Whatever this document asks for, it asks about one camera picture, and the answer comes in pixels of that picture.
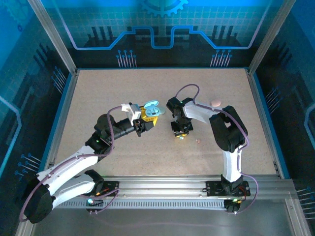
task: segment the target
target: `metal frame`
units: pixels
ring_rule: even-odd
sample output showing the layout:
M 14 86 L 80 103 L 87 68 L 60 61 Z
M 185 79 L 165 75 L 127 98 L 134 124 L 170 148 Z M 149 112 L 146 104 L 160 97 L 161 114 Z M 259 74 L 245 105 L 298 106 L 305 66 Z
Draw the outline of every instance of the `metal frame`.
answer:
M 285 203 L 295 235 L 311 236 L 299 199 L 289 198 L 285 200 Z
M 60 116 L 58 118 L 57 127 L 56 127 L 56 130 L 54 132 L 54 136 L 52 138 L 50 149 L 49 149 L 48 154 L 47 154 L 47 160 L 46 160 L 46 163 L 44 163 L 45 164 L 44 168 L 43 168 L 44 170 L 50 168 L 51 166 L 54 166 L 54 164 L 55 164 L 55 159 L 56 159 L 59 145 L 61 142 L 61 138 L 63 135 L 63 129 L 65 126 L 65 122 L 67 120 L 67 116 L 68 116 L 68 112 L 70 109 L 70 105 L 71 105 L 72 97 L 74 94 L 75 86 L 76 86 L 77 81 L 78 81 L 78 76 L 79 76 L 79 72 L 76 72 L 75 75 L 71 78 L 70 83 L 69 83 L 69 87 L 66 91 L 62 110 L 61 110 Z
M 291 11 L 291 8 L 295 4 L 296 0 L 283 0 L 283 3 L 278 10 L 275 18 L 273 19 L 271 26 L 269 27 L 264 39 L 262 40 L 255 56 L 253 57 L 250 68 L 250 75 L 252 76 L 257 70 L 259 64 L 267 53 L 271 43 L 274 41 L 277 36 L 282 24 L 284 23 L 286 17 Z
M 68 70 L 73 75 L 71 84 L 66 94 L 65 102 L 60 114 L 60 119 L 57 124 L 56 132 L 53 136 L 53 141 L 48 153 L 48 159 L 45 168 L 54 164 L 54 156 L 58 151 L 61 141 L 62 131 L 65 125 L 66 117 L 71 104 L 76 81 L 78 78 L 77 68 L 64 45 L 60 35 L 57 32 L 51 18 L 49 17 L 45 7 L 40 0 L 28 0 L 35 14 L 46 30 L 48 36 L 56 47 L 62 60 L 66 64 Z M 252 88 L 253 97 L 257 106 L 258 114 L 266 135 L 267 143 L 270 152 L 279 168 L 279 174 L 283 178 L 284 172 L 281 168 L 279 157 L 277 155 L 276 145 L 272 139 L 272 133 L 267 122 L 266 115 L 259 97 L 258 88 L 253 79 L 253 74 L 258 65 L 262 61 L 269 46 L 279 32 L 283 22 L 293 7 L 295 0 L 284 0 L 277 15 L 275 16 L 266 36 L 264 37 L 260 47 L 257 50 L 251 64 L 248 79 Z M 285 200 L 288 209 L 288 215 L 291 219 L 292 227 L 296 235 L 308 236 L 311 235 L 306 219 L 303 215 L 303 210 L 299 204 L 296 195 L 294 184 L 291 179 L 281 179 L 276 175 L 255 176 L 259 183 L 259 200 Z M 251 179 L 245 178 L 251 187 L 252 193 L 255 192 L 256 186 Z M 120 182 L 120 195 L 118 200 L 136 199 L 142 201 L 144 199 L 164 199 L 173 201 L 174 199 L 193 200 L 217 200 L 217 198 L 207 197 L 206 193 L 201 191 L 205 187 L 205 181 L 220 180 L 219 176 L 131 176 L 131 177 L 106 177 L 105 180 L 115 180 Z M 33 224 L 26 222 L 19 225 L 17 236 L 31 235 Z
M 71 55 L 69 54 L 65 44 L 63 43 L 63 40 L 61 39 L 53 21 L 48 15 L 43 3 L 40 0 L 28 0 L 28 2 L 35 12 L 37 18 L 39 19 L 40 23 L 42 24 L 43 28 L 45 29 L 48 37 L 55 46 L 61 59 L 65 63 L 70 74 L 74 76 L 77 71 L 77 67 L 75 66 Z
M 265 137 L 266 137 L 266 141 L 267 141 L 267 144 L 269 147 L 270 154 L 272 155 L 273 159 L 276 162 L 280 177 L 285 178 L 288 174 L 286 173 L 287 171 L 284 173 L 284 170 L 282 168 L 282 165 L 281 165 L 281 162 L 280 162 L 280 159 L 278 156 L 278 150 L 276 148 L 275 141 L 272 137 L 271 128 L 268 124 L 267 116 L 266 116 L 266 113 L 265 113 L 264 108 L 263 108 L 263 104 L 262 104 L 263 98 L 261 98 L 259 95 L 258 87 L 257 87 L 257 84 L 255 82 L 253 75 L 251 75 L 248 72 L 246 72 L 246 74 L 247 74 L 247 78 L 248 78 L 248 81 L 249 81 L 249 84 L 250 84 L 250 87 L 252 90 L 252 96 L 254 98 L 254 101 L 255 101 L 255 104 L 257 107 L 258 115 L 260 118 L 262 129 L 263 129 Z
M 254 176 L 259 184 L 258 200 L 297 199 L 294 184 L 291 179 L 281 179 L 276 175 Z M 119 196 L 117 199 L 226 199 L 225 197 L 207 197 L 202 192 L 206 181 L 220 181 L 220 176 L 113 176 L 104 177 L 105 181 L 119 181 Z M 256 184 L 251 178 L 248 181 L 252 199 L 256 192 Z

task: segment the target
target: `blue circuit graphic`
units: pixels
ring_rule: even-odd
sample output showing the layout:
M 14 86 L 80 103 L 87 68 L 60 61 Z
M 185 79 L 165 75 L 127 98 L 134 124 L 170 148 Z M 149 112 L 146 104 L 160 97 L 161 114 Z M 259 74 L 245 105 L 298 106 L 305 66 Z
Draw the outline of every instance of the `blue circuit graphic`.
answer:
M 164 17 L 171 16 L 172 13 L 177 14 L 177 10 L 183 10 L 183 5 L 187 4 L 187 0 L 141 0 L 140 4 L 143 10 L 148 14 L 153 13 L 154 16 Z

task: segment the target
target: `gear graphic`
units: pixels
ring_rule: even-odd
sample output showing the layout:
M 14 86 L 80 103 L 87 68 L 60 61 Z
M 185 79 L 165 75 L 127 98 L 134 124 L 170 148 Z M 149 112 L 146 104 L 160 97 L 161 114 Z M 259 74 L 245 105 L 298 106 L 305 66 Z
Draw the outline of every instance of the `gear graphic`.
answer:
M 143 10 L 161 17 L 171 16 L 171 13 L 177 14 L 177 10 L 183 10 L 183 5 L 187 3 L 188 0 L 140 0 Z
M 0 0 L 0 6 L 6 7 L 11 17 L 20 25 L 29 15 L 27 0 Z

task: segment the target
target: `yellow block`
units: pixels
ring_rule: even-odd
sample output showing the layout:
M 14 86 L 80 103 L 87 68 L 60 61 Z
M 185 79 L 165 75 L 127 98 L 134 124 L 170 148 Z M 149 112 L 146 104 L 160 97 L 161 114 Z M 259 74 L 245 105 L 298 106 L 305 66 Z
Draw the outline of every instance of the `yellow block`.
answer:
M 144 107 L 140 107 L 140 110 L 141 110 L 141 118 L 146 122 L 153 121 L 153 125 L 155 126 L 157 123 L 158 117 L 147 117 L 146 109 L 144 109 Z

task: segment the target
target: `black mounting bracket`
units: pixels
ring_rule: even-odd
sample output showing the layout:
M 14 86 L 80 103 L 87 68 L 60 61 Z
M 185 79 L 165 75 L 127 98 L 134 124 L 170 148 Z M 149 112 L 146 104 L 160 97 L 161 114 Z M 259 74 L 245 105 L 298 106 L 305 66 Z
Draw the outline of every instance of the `black mounting bracket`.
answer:
M 243 181 L 233 192 L 227 192 L 222 186 L 221 181 L 206 181 L 206 187 L 202 190 L 207 193 L 207 197 L 210 196 L 234 196 L 243 197 L 250 196 L 251 191 L 247 181 Z

